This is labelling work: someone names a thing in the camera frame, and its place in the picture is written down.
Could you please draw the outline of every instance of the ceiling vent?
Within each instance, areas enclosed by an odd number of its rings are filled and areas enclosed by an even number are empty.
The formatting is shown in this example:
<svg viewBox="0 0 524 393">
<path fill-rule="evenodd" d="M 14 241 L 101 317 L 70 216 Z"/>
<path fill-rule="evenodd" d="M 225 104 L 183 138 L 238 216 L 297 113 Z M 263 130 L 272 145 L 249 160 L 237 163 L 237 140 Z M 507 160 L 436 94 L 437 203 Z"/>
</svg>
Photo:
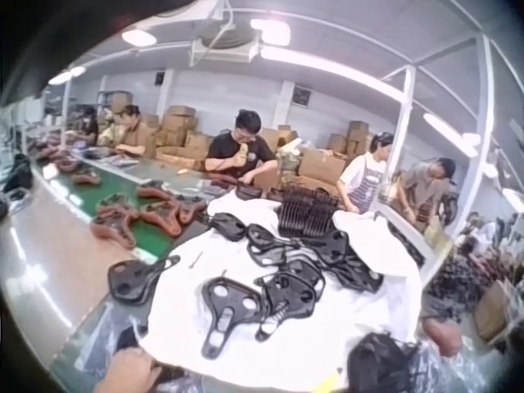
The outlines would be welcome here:
<svg viewBox="0 0 524 393">
<path fill-rule="evenodd" d="M 311 99 L 311 90 L 308 88 L 302 88 L 295 86 L 293 88 L 293 96 L 291 97 L 291 103 L 299 106 L 308 107 L 309 100 Z"/>
<path fill-rule="evenodd" d="M 224 27 L 224 23 L 212 22 L 202 30 L 191 46 L 191 66 L 200 60 L 250 63 L 259 54 L 261 32 L 252 29 L 247 20 L 232 24 L 220 34 Z"/>
</svg>

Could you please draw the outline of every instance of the fluorescent light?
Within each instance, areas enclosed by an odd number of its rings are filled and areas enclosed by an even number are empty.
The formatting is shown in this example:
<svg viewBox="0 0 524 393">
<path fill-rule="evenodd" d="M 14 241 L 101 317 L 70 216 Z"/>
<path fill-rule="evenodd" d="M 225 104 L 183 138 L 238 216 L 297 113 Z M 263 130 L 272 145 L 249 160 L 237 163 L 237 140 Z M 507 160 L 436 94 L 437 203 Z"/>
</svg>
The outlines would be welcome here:
<svg viewBox="0 0 524 393">
<path fill-rule="evenodd" d="M 262 41 L 269 45 L 286 47 L 291 41 L 291 29 L 280 20 L 251 19 L 253 29 L 262 30 Z"/>
<path fill-rule="evenodd" d="M 512 190 L 511 188 L 505 188 L 502 190 L 502 194 L 506 197 L 509 204 L 518 214 L 524 213 L 524 201 L 522 201 L 524 195 L 522 195 L 520 192 Z"/>
<path fill-rule="evenodd" d="M 499 171 L 497 170 L 497 167 L 494 164 L 489 164 L 487 162 L 484 164 L 484 174 L 487 178 L 499 177 Z"/>
<path fill-rule="evenodd" d="M 471 147 L 477 147 L 482 142 L 482 138 L 478 133 L 463 133 L 462 138 Z"/>
<path fill-rule="evenodd" d="M 69 72 L 73 75 L 74 78 L 76 78 L 85 72 L 85 67 L 73 67 L 69 70 Z"/>
<path fill-rule="evenodd" d="M 156 37 L 145 30 L 132 29 L 122 33 L 122 39 L 135 47 L 150 47 L 156 44 Z"/>
<path fill-rule="evenodd" d="M 431 113 L 425 113 L 423 117 L 424 120 L 428 122 L 428 124 L 431 127 L 436 129 L 439 133 L 442 134 L 444 138 L 446 138 L 456 147 L 458 147 L 458 149 L 460 149 L 462 153 L 464 153 L 466 156 L 468 156 L 469 158 L 478 156 L 478 151 L 471 145 L 465 143 L 462 135 L 460 135 L 460 133 L 457 132 L 457 130 L 453 129 L 453 127 L 451 127 L 445 121 L 439 119 Z"/>
<path fill-rule="evenodd" d="M 355 82 L 364 84 L 373 90 L 377 90 L 398 102 L 404 102 L 405 99 L 404 92 L 401 92 L 393 86 L 385 84 L 381 80 L 365 74 L 364 72 L 350 68 L 347 65 L 323 59 L 322 57 L 295 52 L 282 47 L 267 46 L 262 47 L 260 55 L 267 60 L 283 61 L 284 63 L 294 64 L 296 66 L 315 68 L 316 70 L 326 71 L 331 74 L 354 80 Z"/>
<path fill-rule="evenodd" d="M 48 83 L 57 86 L 58 84 L 64 84 L 68 80 L 71 80 L 73 78 L 73 74 L 71 74 L 69 71 L 64 71 L 61 74 L 58 74 L 53 79 L 51 79 Z"/>
</svg>

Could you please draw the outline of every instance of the conveyor belt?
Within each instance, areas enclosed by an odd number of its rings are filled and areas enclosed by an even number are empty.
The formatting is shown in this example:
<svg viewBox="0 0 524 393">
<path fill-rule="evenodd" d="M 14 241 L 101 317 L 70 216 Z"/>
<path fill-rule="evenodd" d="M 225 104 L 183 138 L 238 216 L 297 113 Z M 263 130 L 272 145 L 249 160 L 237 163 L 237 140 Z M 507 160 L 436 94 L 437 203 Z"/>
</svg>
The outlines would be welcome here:
<svg viewBox="0 0 524 393">
<path fill-rule="evenodd" d="M 120 192 L 129 197 L 135 206 L 146 205 L 151 200 L 139 199 L 136 196 L 137 184 L 103 169 L 94 168 L 102 184 L 99 186 L 73 184 L 69 175 L 58 173 L 54 164 L 35 165 L 35 169 L 58 192 L 67 193 L 70 201 L 76 204 L 86 215 L 93 217 L 97 203 L 109 195 Z M 133 234 L 137 238 L 138 248 L 159 256 L 173 243 L 158 227 L 138 221 L 132 226 Z"/>
</svg>

